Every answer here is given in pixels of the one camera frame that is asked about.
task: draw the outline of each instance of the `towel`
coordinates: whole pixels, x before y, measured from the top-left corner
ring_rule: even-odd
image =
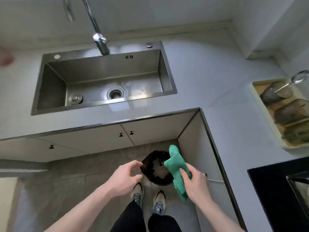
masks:
[[[192,179],[192,174],[189,171],[184,159],[179,153],[179,149],[175,145],[170,145],[169,148],[170,156],[168,160],[164,162],[164,166],[171,172],[174,177],[173,183],[176,191],[180,195],[182,199],[187,199],[188,195],[186,192],[186,188],[184,187],[183,178],[180,174],[179,169],[182,168],[185,170],[190,179]]]

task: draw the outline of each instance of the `person's left hand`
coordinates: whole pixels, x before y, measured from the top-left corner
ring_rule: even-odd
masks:
[[[130,174],[132,168],[141,167],[142,165],[142,162],[133,160],[127,164],[120,165],[118,169],[116,169],[113,175],[104,184],[109,188],[112,197],[129,193],[136,183],[141,181],[143,175],[138,174],[132,177]]]

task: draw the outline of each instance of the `sink basin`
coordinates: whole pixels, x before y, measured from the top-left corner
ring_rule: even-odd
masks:
[[[44,54],[31,115],[176,94],[162,42],[151,44]]]

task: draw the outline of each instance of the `black glass surface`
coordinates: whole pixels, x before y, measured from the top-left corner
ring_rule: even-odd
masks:
[[[248,173],[274,232],[309,231],[309,157]]]

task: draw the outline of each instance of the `spoon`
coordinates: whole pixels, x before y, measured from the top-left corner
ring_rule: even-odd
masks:
[[[282,90],[283,88],[290,86],[291,84],[298,84],[303,82],[304,80],[306,80],[309,77],[309,71],[308,70],[303,70],[300,71],[299,73],[295,74],[292,78],[291,78],[291,82],[282,86],[280,89],[277,89],[274,93],[278,93],[280,90]]]

